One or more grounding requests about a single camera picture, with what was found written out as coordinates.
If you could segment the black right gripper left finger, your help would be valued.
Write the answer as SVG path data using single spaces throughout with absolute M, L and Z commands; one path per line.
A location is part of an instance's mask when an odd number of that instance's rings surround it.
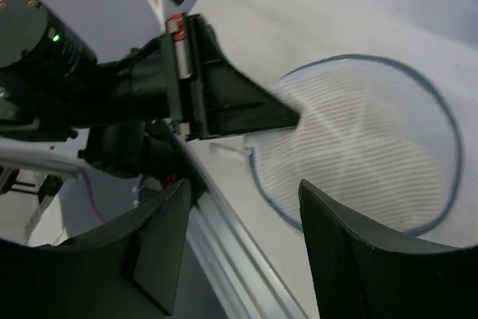
M 52 246 L 1 243 L 3 318 L 166 318 L 173 313 L 190 182 Z

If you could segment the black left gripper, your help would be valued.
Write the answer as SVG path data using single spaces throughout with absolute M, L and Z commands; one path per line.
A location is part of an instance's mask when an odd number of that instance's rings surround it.
M 185 140 L 298 125 L 297 111 L 229 62 L 203 16 L 172 15 L 160 45 L 170 126 Z

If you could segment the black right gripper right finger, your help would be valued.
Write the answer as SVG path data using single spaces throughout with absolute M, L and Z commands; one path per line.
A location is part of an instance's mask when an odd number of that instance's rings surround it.
M 298 194 L 321 318 L 477 317 L 477 247 L 403 234 L 306 180 Z

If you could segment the white mesh laundry bag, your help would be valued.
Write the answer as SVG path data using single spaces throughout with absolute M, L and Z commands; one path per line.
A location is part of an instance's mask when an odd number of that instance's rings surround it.
M 271 90 L 299 122 L 248 134 L 244 146 L 258 192 L 295 230 L 302 180 L 413 236 L 451 212 L 464 171 L 462 136 L 445 98 L 417 70 L 339 55 L 289 72 Z

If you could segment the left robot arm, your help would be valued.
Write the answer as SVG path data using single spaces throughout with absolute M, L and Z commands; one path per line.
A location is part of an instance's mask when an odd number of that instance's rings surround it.
M 294 128 L 297 111 L 236 69 L 200 15 L 101 64 L 41 0 L 1 1 L 1 135 L 64 142 L 87 129 L 78 157 L 120 178 L 188 176 L 174 135 L 209 140 Z

